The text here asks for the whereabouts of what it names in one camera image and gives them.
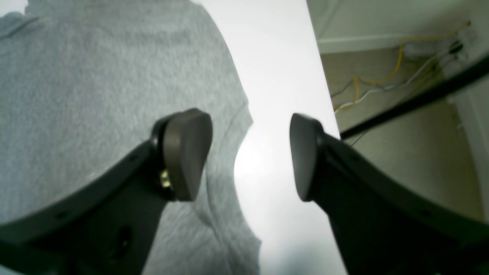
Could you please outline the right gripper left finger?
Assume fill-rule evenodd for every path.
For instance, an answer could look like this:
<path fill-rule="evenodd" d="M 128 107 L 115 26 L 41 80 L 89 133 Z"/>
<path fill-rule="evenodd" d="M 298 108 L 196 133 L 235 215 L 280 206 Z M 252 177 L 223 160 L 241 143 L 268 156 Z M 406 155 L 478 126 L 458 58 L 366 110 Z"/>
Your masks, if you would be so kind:
<path fill-rule="evenodd" d="M 158 120 L 98 179 L 1 226 L 1 265 L 23 275 L 139 275 L 168 202 L 194 201 L 213 137 L 197 108 Z"/>

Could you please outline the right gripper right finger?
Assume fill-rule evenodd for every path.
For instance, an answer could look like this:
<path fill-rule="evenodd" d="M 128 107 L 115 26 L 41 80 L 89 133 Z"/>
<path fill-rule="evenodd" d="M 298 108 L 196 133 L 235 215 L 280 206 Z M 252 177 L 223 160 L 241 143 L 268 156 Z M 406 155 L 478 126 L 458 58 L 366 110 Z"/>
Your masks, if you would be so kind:
<path fill-rule="evenodd" d="M 292 115 L 297 193 L 327 214 L 349 275 L 487 275 L 486 223 L 423 199 L 358 152 Z"/>

